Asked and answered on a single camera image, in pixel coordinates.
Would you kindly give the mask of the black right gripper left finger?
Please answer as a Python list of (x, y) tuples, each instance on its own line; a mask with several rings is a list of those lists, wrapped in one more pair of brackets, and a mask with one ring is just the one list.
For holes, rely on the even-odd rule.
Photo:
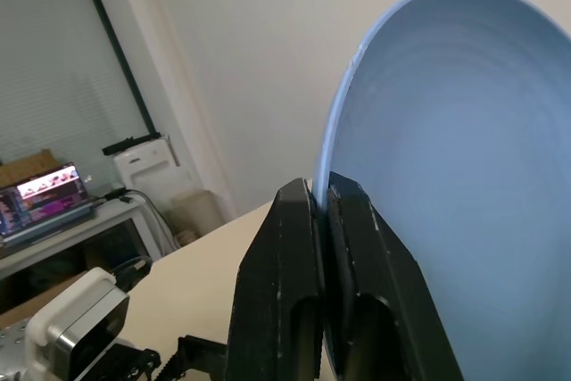
[(315, 204), (282, 186), (243, 259), (228, 330), (225, 381), (315, 381), (322, 349)]

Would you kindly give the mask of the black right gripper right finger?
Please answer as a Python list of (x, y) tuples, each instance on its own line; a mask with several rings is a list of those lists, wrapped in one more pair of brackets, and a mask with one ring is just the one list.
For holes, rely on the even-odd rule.
[(327, 352), (337, 381), (465, 381), (422, 271), (356, 181), (324, 213)]

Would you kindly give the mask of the light blue plate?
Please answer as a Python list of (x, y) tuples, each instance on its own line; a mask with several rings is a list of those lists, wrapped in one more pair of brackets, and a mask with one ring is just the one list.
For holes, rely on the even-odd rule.
[(358, 182), (466, 381), (571, 381), (571, 34), (526, 0), (401, 0), (361, 42), (313, 179)]

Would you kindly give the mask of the beige bin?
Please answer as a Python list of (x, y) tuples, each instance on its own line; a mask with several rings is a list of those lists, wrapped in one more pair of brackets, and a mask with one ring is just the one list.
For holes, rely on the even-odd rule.
[(181, 246), (191, 244), (225, 224), (215, 195), (209, 190), (185, 192), (170, 199), (175, 238)]

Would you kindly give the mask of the white side table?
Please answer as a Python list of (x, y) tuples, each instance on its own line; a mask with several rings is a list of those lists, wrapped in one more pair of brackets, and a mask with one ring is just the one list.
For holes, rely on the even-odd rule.
[(103, 203), (95, 216), (15, 250), (0, 248), (0, 314), (94, 267), (165, 255), (161, 220), (141, 197)]

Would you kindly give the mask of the white plastic appliance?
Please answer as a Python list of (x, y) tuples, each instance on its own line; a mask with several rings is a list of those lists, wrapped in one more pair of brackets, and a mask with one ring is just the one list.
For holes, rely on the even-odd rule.
[(126, 188), (145, 193), (162, 208), (170, 205), (178, 165), (164, 137), (132, 146), (112, 158)]

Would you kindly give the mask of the open laptop with lit screen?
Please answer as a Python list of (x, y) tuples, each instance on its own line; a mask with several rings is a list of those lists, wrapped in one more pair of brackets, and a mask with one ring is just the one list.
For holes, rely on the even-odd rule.
[(0, 247), (16, 247), (83, 220), (95, 205), (73, 163), (0, 188)]

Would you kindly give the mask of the black bar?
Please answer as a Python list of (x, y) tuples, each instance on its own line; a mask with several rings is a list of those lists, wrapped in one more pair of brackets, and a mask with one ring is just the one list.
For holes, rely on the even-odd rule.
[(125, 152), (134, 146), (153, 141), (153, 140), (158, 139), (160, 137), (161, 137), (161, 134), (158, 132), (150, 133), (150, 134), (143, 136), (143, 137), (128, 137), (128, 138), (126, 138), (126, 139), (124, 139), (124, 140), (122, 140), (116, 144), (108, 145), (108, 146), (104, 147), (102, 149), (102, 153), (104, 156), (113, 156), (117, 153)]

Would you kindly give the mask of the brown cardboard box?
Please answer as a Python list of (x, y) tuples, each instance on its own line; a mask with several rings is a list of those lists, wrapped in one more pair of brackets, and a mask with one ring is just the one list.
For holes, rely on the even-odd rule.
[(0, 187), (14, 185), (61, 165), (49, 149), (43, 149), (30, 156), (0, 165)]

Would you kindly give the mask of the white window blind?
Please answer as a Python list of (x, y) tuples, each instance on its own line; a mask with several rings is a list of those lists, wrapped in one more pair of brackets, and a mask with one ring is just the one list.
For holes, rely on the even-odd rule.
[(96, 180), (146, 126), (92, 0), (0, 0), (0, 160), (49, 149)]

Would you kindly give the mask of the dark window frame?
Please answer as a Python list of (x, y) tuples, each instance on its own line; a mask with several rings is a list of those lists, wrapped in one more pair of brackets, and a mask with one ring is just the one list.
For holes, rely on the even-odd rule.
[(129, 90), (135, 100), (137, 105), (137, 109), (141, 115), (141, 118), (145, 124), (145, 127), (149, 134), (155, 133), (157, 131), (153, 119), (151, 117), (150, 112), (148, 111), (144, 98), (141, 94), (140, 88), (136, 82), (136, 79), (132, 73), (132, 70), (129, 67), (128, 60), (124, 54), (124, 51), (120, 45), (120, 41), (117, 38), (117, 35), (114, 31), (112, 23), (110, 21), (109, 15), (103, 5), (102, 0), (92, 0), (94, 7), (96, 9), (97, 15), (99, 17), (100, 22), (103, 25), (104, 31), (106, 33), (107, 38), (112, 46), (112, 50), (114, 55), (119, 63), (121, 68), (122, 74), (127, 81)]

